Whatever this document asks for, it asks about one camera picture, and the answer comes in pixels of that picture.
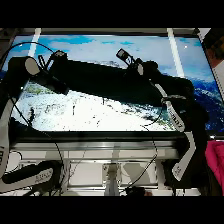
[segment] white strip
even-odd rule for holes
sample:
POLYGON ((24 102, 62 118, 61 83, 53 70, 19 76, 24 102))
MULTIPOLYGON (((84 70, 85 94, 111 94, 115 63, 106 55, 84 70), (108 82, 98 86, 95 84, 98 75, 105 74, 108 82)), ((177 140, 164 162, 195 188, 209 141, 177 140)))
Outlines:
POLYGON ((173 54, 173 59, 175 62, 175 66, 176 66, 176 70, 177 70, 177 75, 180 78, 184 78, 184 71, 181 65, 181 61, 180 61, 180 57, 178 54, 178 50, 177 50, 177 44, 173 35, 173 29, 172 28, 167 28, 167 32, 168 32, 168 37, 170 40, 170 46, 171 46, 171 50, 172 50, 172 54, 173 54))
MULTIPOLYGON (((40 37, 40 33, 41 33, 41 28, 36 28, 35 29, 35 34, 34 34, 33 39, 32 39, 32 42, 38 42, 38 39, 40 37)), ((37 48, 36 44, 31 44, 28 56, 34 57, 36 48, 37 48)))

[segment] sky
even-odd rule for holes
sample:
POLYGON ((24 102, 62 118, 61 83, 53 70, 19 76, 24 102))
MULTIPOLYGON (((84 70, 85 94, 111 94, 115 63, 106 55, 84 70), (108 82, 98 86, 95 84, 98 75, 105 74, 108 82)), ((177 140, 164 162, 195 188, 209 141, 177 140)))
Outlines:
MULTIPOLYGON (((32 41, 33 36, 18 36, 14 44, 32 41)), ((204 81, 214 81, 201 43, 198 38, 175 37, 181 64, 186 78, 197 78, 204 81)), ((134 58, 143 61, 153 60, 159 65, 162 73, 177 76, 175 63, 168 37, 158 36, 112 36, 112 35, 41 35, 39 43, 52 50, 62 50, 71 60, 79 61, 114 61, 121 66, 125 63, 116 57, 120 48, 128 51, 134 58)), ((30 44, 14 48, 6 60, 13 56, 28 55, 30 44)), ((35 58, 42 54, 46 60, 51 52, 37 45, 35 58)))

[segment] folded cloth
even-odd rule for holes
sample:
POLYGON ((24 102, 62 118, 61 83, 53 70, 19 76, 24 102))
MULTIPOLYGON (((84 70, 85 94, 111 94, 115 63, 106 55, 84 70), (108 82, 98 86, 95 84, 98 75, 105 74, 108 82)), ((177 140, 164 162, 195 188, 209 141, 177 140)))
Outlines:
POLYGON ((207 164, 219 182, 224 196, 224 142, 208 141, 205 156, 207 164))

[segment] black border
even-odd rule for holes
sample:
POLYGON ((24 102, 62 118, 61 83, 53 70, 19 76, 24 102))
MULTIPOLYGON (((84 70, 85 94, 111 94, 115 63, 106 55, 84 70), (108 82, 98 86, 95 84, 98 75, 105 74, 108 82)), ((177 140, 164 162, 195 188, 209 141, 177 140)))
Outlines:
MULTIPOLYGON (((147 33, 147 32, 100 32, 100 31, 43 31, 41 35, 117 35, 117 36, 160 36, 168 37, 167 33, 147 33)), ((31 36, 34 35, 33 32, 19 33, 16 36, 31 36)), ((201 42, 200 38, 196 34, 175 34, 174 37, 183 38, 198 38, 204 54, 206 56, 207 62, 212 71, 213 77, 217 83, 214 76, 213 70, 209 63, 204 44, 201 42)), ((224 139, 224 133, 209 130, 206 131, 208 135, 214 135, 215 139, 224 139)), ((174 140, 177 138, 183 138, 185 135, 178 131, 64 131, 64 132, 46 132, 52 138, 57 139, 57 141, 145 141, 149 139, 153 140, 174 140)), ((39 132, 21 132, 17 136, 17 142, 53 142, 47 139, 46 136, 39 132)))

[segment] display screen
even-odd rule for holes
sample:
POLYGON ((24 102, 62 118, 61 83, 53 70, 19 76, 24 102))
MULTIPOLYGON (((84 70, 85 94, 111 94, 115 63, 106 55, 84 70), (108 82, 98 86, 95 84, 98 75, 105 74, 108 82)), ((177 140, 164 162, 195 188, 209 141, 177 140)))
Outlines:
MULTIPOLYGON (((32 41, 32 38, 17 36, 14 44, 32 41)), ((195 87, 195 99, 209 112, 206 129, 223 131, 223 101, 199 39, 175 37, 175 41, 185 78, 195 87)), ((69 60, 126 69, 127 65, 116 57, 123 48, 134 58, 157 62, 162 74, 178 76, 168 37, 41 35, 38 42, 54 51, 66 52, 69 60)), ((47 61, 51 52, 39 45, 35 47, 31 49, 30 44, 24 44, 12 49, 1 76, 7 71, 11 57, 27 56, 31 50, 36 60, 38 55, 43 55, 47 61)), ((76 91, 65 96, 32 82, 24 88, 17 106, 32 126, 42 131, 175 131, 165 109, 153 123, 161 107, 124 103, 76 91)), ((12 116, 25 124, 15 110, 12 116)))

